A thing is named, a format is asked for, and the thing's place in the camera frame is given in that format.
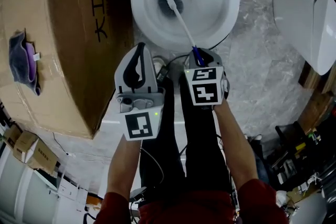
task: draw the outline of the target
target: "cable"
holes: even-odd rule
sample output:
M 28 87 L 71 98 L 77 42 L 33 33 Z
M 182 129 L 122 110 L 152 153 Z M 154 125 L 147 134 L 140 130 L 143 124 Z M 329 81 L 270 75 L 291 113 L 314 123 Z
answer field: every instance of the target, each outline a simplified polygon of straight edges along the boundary
M 130 210 L 130 211 L 131 211 L 131 216 L 132 216 L 134 222 L 135 222 L 136 224 L 138 224 L 138 222 L 135 220 L 135 217 L 134 217 L 134 215 L 133 215 L 133 210 L 132 210 L 132 205 L 133 205 L 133 203 L 134 203 L 134 202 L 131 203 L 131 210 Z
M 56 143 L 61 147 L 61 149 L 65 152 L 65 154 L 69 155 L 69 153 L 67 153 L 67 152 L 64 150 L 64 148 L 61 146 L 61 144 L 57 142 L 57 140 L 56 140 L 56 138 L 55 138 L 55 133 L 52 132 L 52 134 L 54 135 L 54 140 L 56 141 Z
M 173 60 L 171 60 L 171 61 L 167 64 L 167 68 L 170 66 L 170 64 L 171 64 L 173 61 L 178 60 L 178 59 L 180 59 L 180 58 L 182 58 L 182 57 L 187 57 L 188 55 L 189 55 L 189 54 L 183 54 L 183 55 L 180 55 L 180 56 L 175 57 Z
M 227 37 L 229 34 L 227 34 L 227 36 L 225 38 L 223 38 L 220 42 L 218 42 L 215 46 L 211 47 L 209 50 L 213 50 L 214 48 L 216 48 L 219 44 L 221 44 Z
M 182 156 L 183 152 L 186 150 L 187 147 L 188 147 L 188 144 L 186 144 L 185 147 L 181 150 L 180 157 Z
M 148 154 L 148 156 L 150 156 L 156 162 L 156 164 L 158 165 L 158 167 L 159 167 L 159 169 L 161 170 L 161 173 L 162 173 L 162 179 L 161 179 L 161 181 L 159 183 L 159 184 L 161 184 L 162 181 L 163 181 L 163 179 L 164 179 L 164 173 L 163 173 L 163 170 L 162 170 L 161 166 L 159 165 L 159 163 L 157 162 L 157 160 L 147 150 L 141 148 L 141 151 L 146 152 Z
M 90 160 L 90 159 L 78 159 L 78 160 L 83 161 L 83 162 L 100 162 L 102 164 L 107 164 L 107 163 L 104 163 L 104 162 L 111 163 L 110 161 L 103 161 L 103 160 L 100 160 L 100 159 L 92 159 L 92 160 Z
M 227 34 L 227 36 L 225 37 L 225 38 L 223 38 L 220 42 L 218 42 L 216 45 L 214 45 L 213 47 L 211 47 L 209 50 L 212 50 L 212 49 L 214 49 L 214 48 L 216 48 L 219 44 L 221 44 L 227 37 L 228 37 L 228 35 L 229 34 Z M 171 60 L 168 64 L 167 64 L 167 68 L 170 66 L 170 64 L 172 63 L 172 62 L 174 62 L 175 60 L 178 60 L 178 59 L 180 59 L 180 58 L 182 58 L 182 57 L 187 57 L 187 56 L 189 56 L 189 54 L 183 54 L 183 55 L 180 55 L 180 56 L 177 56 L 177 57 L 175 57 L 173 60 Z
M 96 218 L 93 217 L 90 213 L 86 213 L 86 214 L 84 215 L 84 218 L 83 218 L 83 224 L 87 224 L 87 223 L 88 223 L 87 220 L 86 220 L 86 218 L 87 218 L 88 216 L 89 216 L 90 218 L 92 218 L 93 220 L 96 220 Z
M 100 157 L 100 158 L 106 158 L 109 160 L 112 160 L 111 157 L 106 157 L 106 156 L 101 156 L 101 155 L 93 155 L 93 154 L 88 154 L 88 153 L 84 153 L 84 152 L 70 152 L 71 154 L 84 154 L 84 155 L 88 155 L 88 156 L 93 156 L 93 157 Z

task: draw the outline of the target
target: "black wire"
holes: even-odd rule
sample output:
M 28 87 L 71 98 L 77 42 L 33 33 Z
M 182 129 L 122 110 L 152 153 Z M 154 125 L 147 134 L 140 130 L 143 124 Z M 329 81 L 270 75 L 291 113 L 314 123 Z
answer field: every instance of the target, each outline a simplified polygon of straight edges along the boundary
M 188 55 L 189 55 L 189 54 L 183 54 L 183 55 L 180 55 L 180 56 L 175 57 L 173 60 L 171 60 L 171 61 L 167 64 L 167 68 L 170 66 L 170 64 L 171 64 L 173 61 L 178 60 L 178 59 L 180 59 L 180 58 L 182 58 L 182 57 L 187 57 Z
M 54 135 L 54 140 L 56 141 L 56 143 L 61 147 L 61 149 L 65 152 L 65 154 L 69 155 L 69 153 L 67 153 L 67 152 L 64 150 L 64 148 L 61 146 L 61 144 L 57 142 L 57 140 L 56 140 L 56 138 L 55 138 L 55 134 L 54 134 L 54 132 L 52 132 L 52 134 Z
M 216 134 L 216 136 L 217 136 L 219 139 L 222 139 L 222 137 L 221 137 L 220 135 Z M 183 152 L 187 149 L 187 147 L 188 147 L 189 145 L 190 145 L 190 143 L 187 143 L 187 144 L 185 145 L 185 147 L 181 150 L 181 152 L 180 152 L 180 157 L 182 156 Z
M 134 202 L 131 203 L 131 216 L 132 216 L 134 222 L 135 222 L 136 224 L 138 224 L 138 222 L 135 220 L 135 217 L 134 217 L 134 215 L 133 215 L 133 210 L 132 210 L 132 205 L 133 205 L 133 203 L 134 203 Z
M 90 213 L 86 213 L 86 214 L 84 215 L 84 218 L 83 218 L 83 224 L 87 224 L 87 223 L 88 223 L 87 220 L 86 220 L 86 218 L 87 218 L 88 216 L 89 216 L 90 218 L 92 218 L 93 220 L 96 220 L 96 218 L 93 217 Z
M 227 36 L 225 38 L 223 38 L 220 42 L 218 42 L 215 46 L 211 47 L 209 50 L 212 50 L 214 48 L 216 48 L 219 44 L 221 44 L 227 37 L 228 37 L 229 34 L 227 34 Z M 183 55 L 180 55 L 180 56 L 177 56 L 175 57 L 173 60 L 171 60 L 168 64 L 167 64 L 167 68 L 170 66 L 170 64 L 175 61 L 175 60 L 178 60 L 182 57 L 187 57 L 189 54 L 183 54 Z
M 211 47 L 209 50 L 213 50 L 214 48 L 216 48 L 219 44 L 221 44 L 227 37 L 229 36 L 229 34 L 227 34 L 227 36 L 225 38 L 223 38 L 220 42 L 218 42 L 215 46 Z
M 147 154 L 147 156 L 148 157 L 150 157 L 150 158 L 152 158 L 152 160 L 157 164 L 157 166 L 159 167 L 159 169 L 160 169 L 160 171 L 161 171 L 161 174 L 162 174 L 162 179 L 161 179 L 161 181 L 160 181 L 160 183 L 159 184 L 161 184 L 162 182 L 163 182 L 163 180 L 164 180 L 164 172 L 163 172 L 163 169 L 162 169 L 162 167 L 161 167 L 161 165 L 159 164 L 159 162 L 153 157 L 153 155 L 152 154 L 150 154 L 147 150 L 145 150 L 144 148 L 140 148 L 140 153 L 143 153 L 143 152 L 145 152 L 146 154 Z

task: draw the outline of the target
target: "person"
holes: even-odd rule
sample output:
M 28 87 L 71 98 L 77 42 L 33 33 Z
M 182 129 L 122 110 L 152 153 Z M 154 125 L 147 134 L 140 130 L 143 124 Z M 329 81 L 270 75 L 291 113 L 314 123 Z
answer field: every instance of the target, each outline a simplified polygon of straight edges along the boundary
M 95 224 L 131 223 L 129 198 L 140 151 L 141 185 L 148 190 L 139 204 L 139 224 L 234 223 L 227 167 L 238 191 L 243 223 L 288 223 L 284 211 L 276 205 L 276 192 L 258 179 L 253 150 L 227 101 L 214 106 L 225 160 L 218 146 L 213 111 L 193 105 L 185 75 L 179 82 L 188 140 L 186 177 L 174 134 L 173 82 L 165 78 L 161 85 L 166 89 L 165 103 L 157 138 L 142 144 L 121 138 Z

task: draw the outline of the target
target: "marble floor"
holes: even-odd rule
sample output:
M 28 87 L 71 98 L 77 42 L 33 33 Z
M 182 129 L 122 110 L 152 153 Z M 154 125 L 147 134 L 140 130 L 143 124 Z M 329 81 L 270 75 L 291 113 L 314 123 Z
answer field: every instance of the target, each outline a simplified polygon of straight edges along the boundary
M 173 59 L 175 54 L 152 44 L 134 26 L 135 43 L 143 41 L 153 55 Z M 272 10 L 272 0 L 240 0 L 237 22 L 230 35 L 215 48 L 221 56 L 231 84 L 228 102 L 243 132 L 263 134 L 264 140 L 277 137 L 276 125 L 297 120 L 312 92 L 297 82 L 304 64 L 303 58 L 286 43 L 279 33 Z M 183 59 L 172 65 L 173 80 L 182 70 Z M 175 92 L 175 136 L 180 149 L 187 141 L 180 95 Z M 66 164 L 69 176 L 83 187 L 98 193 L 103 171 L 109 165 L 122 135 L 115 113 L 118 107 L 112 99 L 96 137 L 90 140 L 56 135 L 34 129 Z

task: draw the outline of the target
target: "small cardboard box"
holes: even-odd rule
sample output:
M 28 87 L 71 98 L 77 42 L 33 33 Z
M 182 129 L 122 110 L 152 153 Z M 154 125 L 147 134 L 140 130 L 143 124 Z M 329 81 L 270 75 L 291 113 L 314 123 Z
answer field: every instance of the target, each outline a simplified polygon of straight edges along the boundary
M 13 155 L 32 169 L 41 169 L 52 175 L 57 156 L 36 134 L 23 131 L 16 141 Z
M 21 131 L 15 124 L 13 124 L 12 127 L 6 130 L 6 132 L 4 133 L 4 142 L 12 151 L 14 150 L 14 145 L 20 135 Z

